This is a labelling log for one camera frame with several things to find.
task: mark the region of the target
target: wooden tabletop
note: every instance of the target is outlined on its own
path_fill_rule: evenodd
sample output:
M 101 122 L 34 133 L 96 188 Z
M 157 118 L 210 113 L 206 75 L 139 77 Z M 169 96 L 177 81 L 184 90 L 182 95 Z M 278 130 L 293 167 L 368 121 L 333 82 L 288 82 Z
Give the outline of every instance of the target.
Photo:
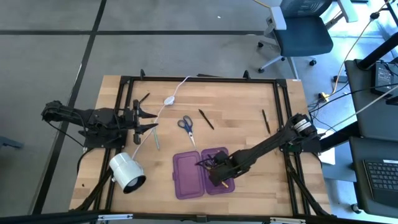
M 104 76 L 96 108 L 114 107 L 119 81 L 120 76 Z M 135 81 L 132 98 L 140 100 L 145 94 L 150 93 L 141 107 L 148 113 L 157 114 L 164 99 L 173 95 L 177 85 L 178 82 Z M 308 113 L 301 81 L 287 80 L 287 86 L 293 114 Z M 282 89 L 279 92 L 284 122 L 286 122 Z M 198 109 L 205 112 L 215 130 L 209 127 Z M 236 188 L 232 193 L 219 195 L 205 193 L 202 197 L 186 200 L 179 200 L 175 196 L 172 157 L 176 153 L 194 150 L 187 133 L 177 126 L 177 121 L 184 115 L 191 117 L 193 136 L 199 152 L 203 149 L 224 146 L 229 153 L 232 153 L 238 149 L 253 147 L 270 136 L 262 117 L 262 109 L 269 119 L 271 134 L 275 134 L 279 124 L 271 84 L 185 82 L 178 89 L 175 104 L 166 107 L 158 120 L 160 150 L 156 149 L 154 137 L 149 136 L 135 158 L 144 168 L 147 177 L 145 184 L 130 194 L 123 194 L 120 186 L 116 184 L 112 211 L 292 215 L 283 155 L 277 149 L 259 158 L 248 173 L 235 179 Z M 141 120 L 142 124 L 150 122 L 153 120 Z M 132 155 L 136 147 L 132 142 L 131 131 L 124 151 Z M 95 149 L 82 160 L 70 208 L 79 206 L 97 184 L 103 155 L 104 149 Z M 318 159 L 307 153 L 301 154 L 301 159 L 306 186 L 323 209 L 330 212 Z M 108 186 L 106 185 L 104 189 L 101 208 L 105 205 Z M 302 201 L 297 186 L 295 191 L 298 207 L 302 212 Z

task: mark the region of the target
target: black desk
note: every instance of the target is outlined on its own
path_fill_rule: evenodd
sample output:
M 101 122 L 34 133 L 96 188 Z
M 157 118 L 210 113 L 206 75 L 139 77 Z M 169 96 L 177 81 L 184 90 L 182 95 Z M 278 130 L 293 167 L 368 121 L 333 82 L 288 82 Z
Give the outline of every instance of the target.
M 356 170 L 357 182 L 354 183 L 354 188 L 358 207 L 368 214 L 398 218 L 398 208 L 377 203 L 372 199 L 363 166 L 364 159 L 398 160 L 398 142 L 368 138 L 350 138 L 349 145 Z
M 371 87 L 370 71 L 360 70 L 352 60 L 347 60 L 345 66 L 351 91 Z M 378 97 L 370 90 L 357 92 L 351 96 L 356 111 Z M 358 114 L 357 120 L 335 134 L 322 139 L 322 149 L 329 149 L 346 142 L 350 136 L 398 141 L 398 106 L 387 105 L 386 101 L 381 99 Z

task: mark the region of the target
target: chair wheel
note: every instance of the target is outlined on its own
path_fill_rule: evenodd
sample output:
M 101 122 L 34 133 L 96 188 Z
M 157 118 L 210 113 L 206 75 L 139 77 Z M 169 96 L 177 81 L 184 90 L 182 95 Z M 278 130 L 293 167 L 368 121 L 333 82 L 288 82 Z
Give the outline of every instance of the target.
M 350 207 L 351 207 L 352 211 L 355 212 L 355 213 L 357 213 L 357 214 L 360 214 L 360 213 L 362 212 L 362 211 L 358 208 L 358 204 L 357 204 L 357 203 L 352 204 Z
M 312 60 L 311 62 L 310 62 L 310 65 L 311 66 L 314 66 L 314 65 L 316 65 L 317 64 L 317 61 L 316 60 Z

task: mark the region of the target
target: concrete floor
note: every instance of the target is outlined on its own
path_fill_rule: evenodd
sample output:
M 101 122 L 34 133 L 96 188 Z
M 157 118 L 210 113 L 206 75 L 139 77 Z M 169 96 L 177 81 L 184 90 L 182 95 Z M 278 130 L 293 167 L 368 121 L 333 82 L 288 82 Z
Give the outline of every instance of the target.
M 2 0 L 0 29 L 91 29 L 99 5 L 100 0 L 56 3 L 44 0 L 39 4 L 29 0 Z M 366 9 L 367 5 L 356 7 Z M 324 20 L 335 13 L 336 8 L 331 7 L 324 13 Z M 112 0 L 106 5 L 99 29 L 263 30 L 268 15 L 266 9 L 252 1 Z M 328 54 L 317 56 L 318 63 L 314 67 L 308 65 L 308 58 L 295 58 L 308 103 L 313 102 L 319 92 L 332 91 L 331 79 L 338 73 L 355 41 L 347 36 L 358 35 L 366 21 L 361 19 L 356 26 L 350 24 L 346 28 L 340 22 L 334 27 L 331 30 L 334 48 Z M 349 59 L 363 58 L 384 42 L 377 26 L 371 25 L 366 35 L 368 38 L 358 42 Z M 81 109 L 94 107 L 103 75 L 138 75 L 141 68 L 150 76 L 184 77 L 205 73 L 241 77 L 243 71 L 249 70 L 252 77 L 293 78 L 286 61 L 271 65 L 263 74 L 256 72 L 260 65 L 278 55 L 277 49 L 267 45 L 258 50 L 256 44 L 260 38 L 97 36 L 75 106 Z M 67 102 L 87 41 L 87 36 L 0 36 L 0 136 L 25 143 L 20 150 L 8 147 L 0 150 L 0 217 L 29 212 L 56 133 L 40 120 L 40 112 L 49 101 Z M 391 58 L 391 54 L 384 57 L 386 60 Z M 319 112 L 321 121 L 333 125 L 353 113 L 350 97 L 333 104 Z M 336 114 L 337 107 L 344 108 L 340 110 L 344 113 Z M 324 124 L 315 124 L 326 128 Z M 78 130 L 70 125 L 68 134 L 82 141 L 76 133 Z M 45 213 L 67 211 L 80 155 L 80 147 L 66 138 L 44 206 Z M 327 179 L 326 186 L 332 212 L 338 217 L 398 223 L 391 218 L 351 212 L 348 206 L 356 202 L 352 183 Z

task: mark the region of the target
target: purple container lid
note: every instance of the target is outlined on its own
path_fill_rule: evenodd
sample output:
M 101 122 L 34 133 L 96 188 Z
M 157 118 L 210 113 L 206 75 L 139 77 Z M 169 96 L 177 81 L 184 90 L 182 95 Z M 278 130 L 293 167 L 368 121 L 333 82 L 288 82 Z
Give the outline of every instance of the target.
M 205 194 L 203 172 L 195 164 L 200 161 L 197 151 L 183 152 L 173 156 L 173 180 L 178 199 L 201 197 Z
M 201 159 L 202 160 L 207 159 L 208 155 L 214 156 L 219 151 L 224 151 L 228 155 L 228 150 L 225 147 L 219 147 L 219 148 L 214 148 L 214 149 L 205 149 L 201 152 Z M 206 192 L 208 194 L 215 195 L 215 194 L 230 193 L 235 190 L 235 182 L 234 182 L 233 178 L 229 178 L 228 180 L 224 181 L 228 185 L 228 188 L 226 188 L 222 184 L 215 187 L 209 179 L 209 172 L 202 167 L 201 167 L 201 169 L 203 172 L 203 176 L 205 177 L 205 187 L 206 187 Z

